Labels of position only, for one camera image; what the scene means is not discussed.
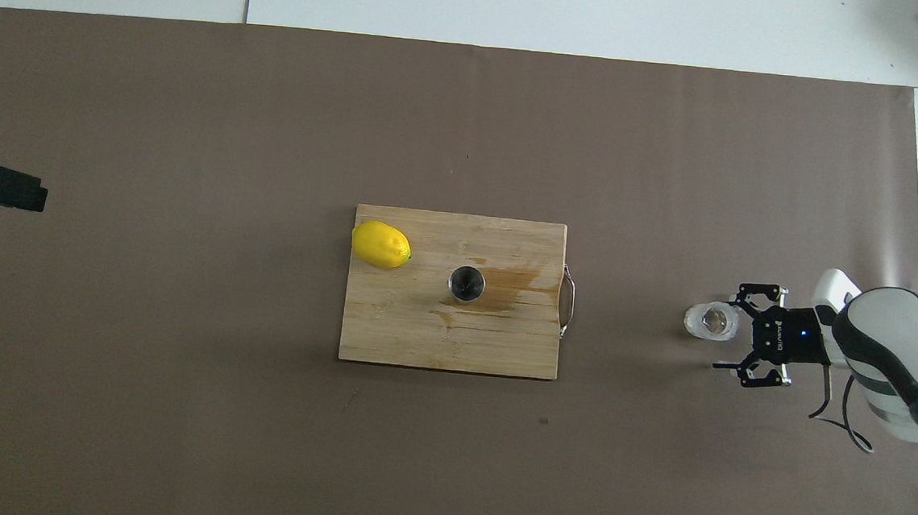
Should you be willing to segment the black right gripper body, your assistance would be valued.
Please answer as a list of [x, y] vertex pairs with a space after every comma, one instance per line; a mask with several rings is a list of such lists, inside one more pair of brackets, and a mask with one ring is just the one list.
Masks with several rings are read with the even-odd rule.
[[813, 308], [784, 309], [773, 305], [754, 317], [752, 352], [774, 365], [830, 363], [820, 320]]

